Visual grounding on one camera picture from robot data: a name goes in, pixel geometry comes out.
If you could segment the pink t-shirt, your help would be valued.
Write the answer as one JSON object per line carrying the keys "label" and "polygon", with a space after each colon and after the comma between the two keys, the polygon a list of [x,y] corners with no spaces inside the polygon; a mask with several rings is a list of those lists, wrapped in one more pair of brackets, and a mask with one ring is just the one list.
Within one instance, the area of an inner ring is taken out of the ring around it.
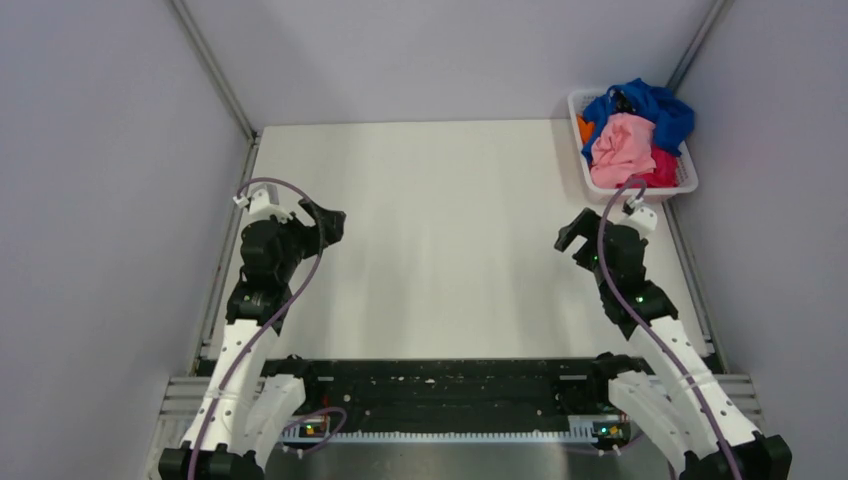
{"label": "pink t-shirt", "polygon": [[594,185],[612,189],[631,176],[653,171],[654,130],[655,123],[643,117],[629,113],[611,115],[591,147],[590,176]]}

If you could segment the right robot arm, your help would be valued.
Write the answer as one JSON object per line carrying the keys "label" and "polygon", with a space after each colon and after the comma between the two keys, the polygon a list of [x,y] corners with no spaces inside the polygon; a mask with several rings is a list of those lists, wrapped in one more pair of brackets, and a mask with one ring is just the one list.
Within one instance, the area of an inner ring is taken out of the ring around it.
{"label": "right robot arm", "polygon": [[585,208],[558,232],[560,252],[584,238],[573,259],[593,274],[605,316],[635,353],[606,352],[592,362],[589,404],[635,421],[677,479],[788,478],[789,445],[741,411],[692,345],[673,302],[647,279],[646,233],[655,219],[646,207],[620,223]]}

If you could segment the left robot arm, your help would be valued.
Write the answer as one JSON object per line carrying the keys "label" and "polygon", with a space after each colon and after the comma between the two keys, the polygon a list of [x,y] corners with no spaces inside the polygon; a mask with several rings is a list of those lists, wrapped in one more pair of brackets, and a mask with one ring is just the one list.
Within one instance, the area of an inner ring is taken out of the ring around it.
{"label": "left robot arm", "polygon": [[163,450],[162,479],[262,479],[294,413],[319,404],[320,386],[303,375],[261,377],[300,289],[290,281],[302,261],[320,261],[344,235],[346,214],[302,199],[302,223],[273,201],[248,202],[239,277],[226,303],[219,358],[194,420],[175,448]]}

